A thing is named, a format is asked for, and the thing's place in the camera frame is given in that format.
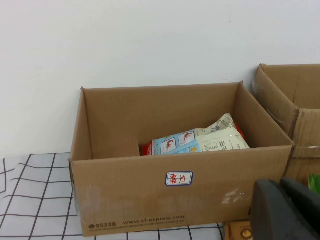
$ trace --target grid pattern cloth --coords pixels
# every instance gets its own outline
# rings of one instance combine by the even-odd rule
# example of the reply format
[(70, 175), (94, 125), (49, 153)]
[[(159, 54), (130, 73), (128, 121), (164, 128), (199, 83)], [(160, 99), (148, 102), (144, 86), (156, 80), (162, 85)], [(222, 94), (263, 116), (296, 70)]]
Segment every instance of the grid pattern cloth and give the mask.
[(223, 224), (83, 237), (69, 174), (69, 153), (0, 162), (0, 240), (223, 240)]

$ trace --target printed label on box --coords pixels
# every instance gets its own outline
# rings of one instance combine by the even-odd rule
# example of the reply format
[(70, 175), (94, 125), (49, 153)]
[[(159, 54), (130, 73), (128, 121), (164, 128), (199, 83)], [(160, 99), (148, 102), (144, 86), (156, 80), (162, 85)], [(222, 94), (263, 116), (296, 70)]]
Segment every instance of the printed label on box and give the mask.
[(193, 177), (192, 171), (171, 171), (166, 174), (165, 185), (169, 187), (188, 186), (192, 184)]

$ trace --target open cardboard box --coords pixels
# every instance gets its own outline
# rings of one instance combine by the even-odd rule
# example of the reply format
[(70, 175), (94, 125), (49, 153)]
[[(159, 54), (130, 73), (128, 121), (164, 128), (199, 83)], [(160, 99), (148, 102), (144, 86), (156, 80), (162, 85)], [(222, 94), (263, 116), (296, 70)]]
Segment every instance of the open cardboard box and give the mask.
[[(225, 113), (251, 149), (140, 156), (142, 144)], [(82, 89), (70, 173), (83, 235), (247, 219), (255, 181), (279, 181), (292, 149), (242, 82)], [(170, 172), (193, 180), (166, 186)]]
[(320, 64), (260, 64), (254, 95), (296, 144), (286, 177), (320, 175)]

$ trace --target black object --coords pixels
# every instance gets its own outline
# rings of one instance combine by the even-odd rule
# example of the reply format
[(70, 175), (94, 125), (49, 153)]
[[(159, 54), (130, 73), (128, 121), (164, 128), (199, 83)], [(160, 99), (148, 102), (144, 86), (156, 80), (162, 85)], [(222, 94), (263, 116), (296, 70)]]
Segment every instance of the black object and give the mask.
[(320, 240), (320, 195), (289, 178), (258, 180), (250, 222), (255, 240)]

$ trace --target snack bag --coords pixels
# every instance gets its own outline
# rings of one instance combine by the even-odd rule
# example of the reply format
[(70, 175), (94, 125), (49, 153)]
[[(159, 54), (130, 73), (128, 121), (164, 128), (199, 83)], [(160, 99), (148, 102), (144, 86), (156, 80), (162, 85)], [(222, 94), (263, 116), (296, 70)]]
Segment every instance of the snack bag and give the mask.
[(182, 154), (234, 149), (249, 149), (242, 132), (229, 113), (207, 128), (190, 131), (152, 140), (142, 146), (142, 155)]

